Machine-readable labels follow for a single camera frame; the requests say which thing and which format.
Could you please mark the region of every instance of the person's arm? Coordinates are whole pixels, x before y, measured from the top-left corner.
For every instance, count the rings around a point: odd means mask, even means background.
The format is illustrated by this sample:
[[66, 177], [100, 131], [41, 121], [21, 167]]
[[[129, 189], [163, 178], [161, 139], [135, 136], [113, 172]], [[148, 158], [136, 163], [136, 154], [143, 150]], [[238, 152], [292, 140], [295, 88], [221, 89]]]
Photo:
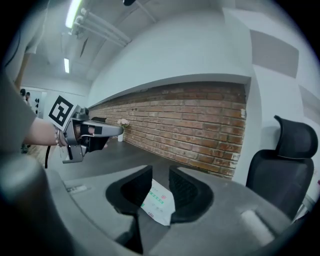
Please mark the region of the person's arm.
[[30, 53], [24, 54], [19, 74], [16, 77], [15, 82], [14, 82], [15, 87], [17, 88], [18, 92], [20, 91], [20, 87], [21, 87], [21, 84], [22, 84], [22, 77], [24, 75], [26, 66], [28, 64], [29, 57], [30, 57]]
[[[95, 128], [89, 127], [88, 131], [90, 134], [93, 134], [95, 132]], [[80, 127], [75, 127], [74, 132], [76, 137], [79, 137]], [[52, 123], [36, 117], [23, 143], [30, 145], [55, 146], [57, 145], [55, 133], [56, 129]], [[63, 138], [62, 132], [60, 132], [60, 141], [62, 142], [63, 146], [67, 145]]]

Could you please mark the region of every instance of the ceiling light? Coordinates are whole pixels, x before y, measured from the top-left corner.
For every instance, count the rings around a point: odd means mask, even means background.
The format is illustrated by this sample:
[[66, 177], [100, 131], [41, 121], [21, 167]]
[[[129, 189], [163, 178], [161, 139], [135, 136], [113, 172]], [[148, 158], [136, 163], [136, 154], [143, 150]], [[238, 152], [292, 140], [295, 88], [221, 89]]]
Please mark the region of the ceiling light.
[[66, 20], [65, 20], [65, 26], [69, 29], [72, 29], [72, 25], [74, 24], [74, 20], [75, 20], [81, 1], [82, 0], [72, 0], [70, 4], [68, 15], [66, 16]]
[[67, 58], [64, 59], [64, 70], [69, 73], [69, 60]]

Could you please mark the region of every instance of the red brick wall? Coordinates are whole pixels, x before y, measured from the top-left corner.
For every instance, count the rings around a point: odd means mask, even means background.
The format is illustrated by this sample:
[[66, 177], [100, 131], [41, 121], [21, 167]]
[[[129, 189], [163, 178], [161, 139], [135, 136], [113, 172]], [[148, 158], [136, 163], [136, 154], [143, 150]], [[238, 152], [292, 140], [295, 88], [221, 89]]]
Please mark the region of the red brick wall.
[[90, 109], [116, 125], [127, 119], [124, 140], [160, 156], [232, 177], [245, 128], [241, 84], [196, 82], [130, 93]]

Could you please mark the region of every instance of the vase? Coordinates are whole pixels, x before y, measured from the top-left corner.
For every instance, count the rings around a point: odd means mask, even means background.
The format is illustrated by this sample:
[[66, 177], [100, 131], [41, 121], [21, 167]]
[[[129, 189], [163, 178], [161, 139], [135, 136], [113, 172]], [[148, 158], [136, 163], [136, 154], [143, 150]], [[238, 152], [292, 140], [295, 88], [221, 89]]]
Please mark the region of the vase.
[[118, 135], [118, 142], [122, 142], [124, 140], [124, 134]]

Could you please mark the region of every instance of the black cable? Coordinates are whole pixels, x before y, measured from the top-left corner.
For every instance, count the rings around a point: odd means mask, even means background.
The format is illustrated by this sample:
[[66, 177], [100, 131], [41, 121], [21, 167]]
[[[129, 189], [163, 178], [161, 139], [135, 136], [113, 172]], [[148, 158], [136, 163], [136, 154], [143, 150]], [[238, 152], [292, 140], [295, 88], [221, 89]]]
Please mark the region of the black cable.
[[45, 160], [44, 160], [44, 169], [48, 168], [48, 157], [49, 157], [50, 148], [51, 148], [51, 146], [48, 146], [48, 148], [46, 149]]
[[8, 62], [4, 65], [5, 68], [6, 68], [6, 67], [10, 64], [10, 62], [14, 59], [14, 57], [16, 56], [17, 51], [18, 51], [18, 49], [19, 49], [20, 40], [21, 40], [21, 32], [20, 32], [20, 29], [18, 29], [18, 35], [19, 35], [18, 45], [17, 45], [17, 47], [16, 47], [16, 49], [15, 49], [14, 54], [12, 55], [12, 57], [11, 57], [11, 58], [8, 60]]

